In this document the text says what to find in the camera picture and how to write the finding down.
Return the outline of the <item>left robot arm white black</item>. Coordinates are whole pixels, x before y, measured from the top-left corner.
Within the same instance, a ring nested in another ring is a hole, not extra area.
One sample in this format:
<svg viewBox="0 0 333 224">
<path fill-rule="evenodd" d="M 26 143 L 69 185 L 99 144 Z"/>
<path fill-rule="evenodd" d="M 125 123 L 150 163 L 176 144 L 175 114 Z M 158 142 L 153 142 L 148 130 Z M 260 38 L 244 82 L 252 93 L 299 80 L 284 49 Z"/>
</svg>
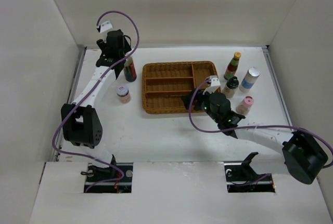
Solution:
<svg viewBox="0 0 333 224">
<path fill-rule="evenodd" d="M 64 139 L 72 145 L 93 149 L 100 143 L 103 127 L 95 107 L 122 72 L 125 62 L 117 62 L 132 50 L 130 42 L 121 30 L 109 31 L 105 40 L 97 41 L 101 55 L 91 80 L 72 103 L 65 103 L 61 108 L 63 120 L 75 109 L 62 127 Z"/>
</svg>

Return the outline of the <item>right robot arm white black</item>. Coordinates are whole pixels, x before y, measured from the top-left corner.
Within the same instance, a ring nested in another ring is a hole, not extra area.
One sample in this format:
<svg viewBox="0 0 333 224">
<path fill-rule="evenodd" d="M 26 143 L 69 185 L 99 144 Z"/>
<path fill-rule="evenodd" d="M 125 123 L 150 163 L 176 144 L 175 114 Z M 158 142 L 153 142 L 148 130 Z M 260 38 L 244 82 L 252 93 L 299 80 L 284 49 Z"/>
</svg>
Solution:
<svg viewBox="0 0 333 224">
<path fill-rule="evenodd" d="M 217 133 L 248 140 L 279 153 L 288 173 L 303 184 L 310 185 L 322 169 L 332 166 L 319 145 L 326 141 L 304 128 L 250 122 L 245 115 L 231 109 L 223 93 L 211 92 L 209 88 L 196 88 L 181 100 L 189 112 L 205 112 L 217 124 Z"/>
</svg>

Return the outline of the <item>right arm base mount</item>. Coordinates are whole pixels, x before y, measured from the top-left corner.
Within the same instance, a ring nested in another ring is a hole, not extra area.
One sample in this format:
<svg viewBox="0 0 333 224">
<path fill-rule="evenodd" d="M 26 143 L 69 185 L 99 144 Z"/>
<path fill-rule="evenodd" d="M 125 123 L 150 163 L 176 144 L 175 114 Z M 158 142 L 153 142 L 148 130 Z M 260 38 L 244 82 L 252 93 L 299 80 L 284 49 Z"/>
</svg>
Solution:
<svg viewBox="0 0 333 224">
<path fill-rule="evenodd" d="M 257 174 L 250 166 L 258 152 L 250 153 L 242 161 L 224 163 L 228 193 L 275 193 L 271 174 Z"/>
</svg>

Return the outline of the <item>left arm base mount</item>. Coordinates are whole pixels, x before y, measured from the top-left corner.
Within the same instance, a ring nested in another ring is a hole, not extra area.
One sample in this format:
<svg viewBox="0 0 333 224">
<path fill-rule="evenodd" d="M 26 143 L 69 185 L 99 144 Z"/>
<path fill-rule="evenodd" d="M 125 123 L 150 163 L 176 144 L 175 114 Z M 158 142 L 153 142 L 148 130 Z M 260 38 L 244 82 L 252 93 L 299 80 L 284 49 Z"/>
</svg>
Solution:
<svg viewBox="0 0 333 224">
<path fill-rule="evenodd" d="M 97 167 L 89 164 L 85 176 L 84 193 L 131 193 L 133 179 L 133 163 L 117 163 L 115 166 L 122 174 L 111 167 Z"/>
</svg>

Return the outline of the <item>dark soy sauce bottle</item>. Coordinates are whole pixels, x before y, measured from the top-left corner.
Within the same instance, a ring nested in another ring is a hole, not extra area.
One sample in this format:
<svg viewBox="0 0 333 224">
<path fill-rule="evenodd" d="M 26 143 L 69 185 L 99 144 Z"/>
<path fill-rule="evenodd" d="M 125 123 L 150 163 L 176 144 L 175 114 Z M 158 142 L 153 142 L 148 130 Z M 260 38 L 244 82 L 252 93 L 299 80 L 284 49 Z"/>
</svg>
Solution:
<svg viewBox="0 0 333 224">
<path fill-rule="evenodd" d="M 137 78 L 136 70 L 135 70 L 133 58 L 131 56 L 126 59 L 126 61 L 124 63 L 123 71 L 124 71 L 125 79 L 128 82 L 133 82 L 136 80 L 136 78 Z"/>
</svg>

